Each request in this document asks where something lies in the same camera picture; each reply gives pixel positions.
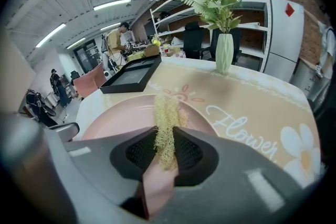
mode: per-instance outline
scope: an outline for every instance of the pink chair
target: pink chair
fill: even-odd
[[[75,79],[74,86],[76,87],[78,94],[81,95],[83,98],[88,97],[94,91],[98,90],[93,75],[89,73],[81,76],[78,79]]]
[[[93,70],[89,72],[89,74],[93,76],[93,79],[95,80],[95,83],[98,88],[106,82],[106,78],[104,76],[103,63],[97,65]]]

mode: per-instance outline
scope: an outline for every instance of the green vase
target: green vase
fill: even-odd
[[[217,72],[227,74],[233,59],[233,39],[231,34],[220,34],[216,48]]]

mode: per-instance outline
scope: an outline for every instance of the loofah sponge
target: loofah sponge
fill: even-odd
[[[187,127],[188,113],[178,109],[179,101],[166,95],[155,97],[154,117],[157,125],[157,135],[154,149],[159,157],[160,165],[165,169],[176,167],[173,127]]]

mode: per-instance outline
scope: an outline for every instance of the pink plate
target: pink plate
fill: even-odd
[[[82,140],[106,137],[127,133],[144,127],[155,126],[155,95],[140,95],[121,101],[101,114],[86,130]],[[202,131],[209,135],[217,135],[210,122],[196,109],[179,100],[180,108],[188,114],[188,128]],[[143,174],[144,199],[147,205],[148,218],[157,215],[174,192],[174,178],[178,169],[163,170],[155,157]]]
[[[81,140],[102,138],[155,126],[155,94],[139,95],[115,104],[102,113],[85,131]],[[217,135],[210,122],[195,108],[180,101],[180,108],[188,114],[188,128]]]

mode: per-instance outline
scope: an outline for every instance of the man in yellow shirt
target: man in yellow shirt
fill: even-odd
[[[119,61],[122,63],[122,56],[120,54],[121,50],[127,50],[125,46],[121,45],[120,34],[126,33],[129,29],[128,23],[121,23],[117,29],[112,30],[107,36],[107,43],[109,46],[109,57],[114,61]]]

